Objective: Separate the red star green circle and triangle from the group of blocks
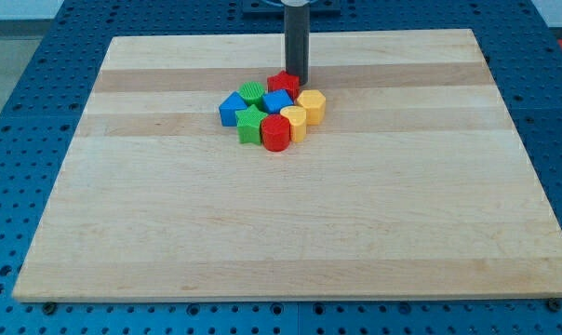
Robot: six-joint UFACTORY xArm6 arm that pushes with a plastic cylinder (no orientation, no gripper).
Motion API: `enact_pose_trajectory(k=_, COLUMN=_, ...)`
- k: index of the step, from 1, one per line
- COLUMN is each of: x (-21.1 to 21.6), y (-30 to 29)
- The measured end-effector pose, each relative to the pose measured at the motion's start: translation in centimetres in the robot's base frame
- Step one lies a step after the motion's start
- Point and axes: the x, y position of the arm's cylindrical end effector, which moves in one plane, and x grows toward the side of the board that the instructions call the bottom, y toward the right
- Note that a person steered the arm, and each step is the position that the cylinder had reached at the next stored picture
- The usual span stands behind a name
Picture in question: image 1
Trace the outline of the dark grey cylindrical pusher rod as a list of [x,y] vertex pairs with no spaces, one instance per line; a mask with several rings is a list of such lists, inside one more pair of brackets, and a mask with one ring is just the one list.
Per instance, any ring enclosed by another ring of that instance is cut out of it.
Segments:
[[309,79],[309,2],[283,0],[283,6],[286,72],[303,86]]

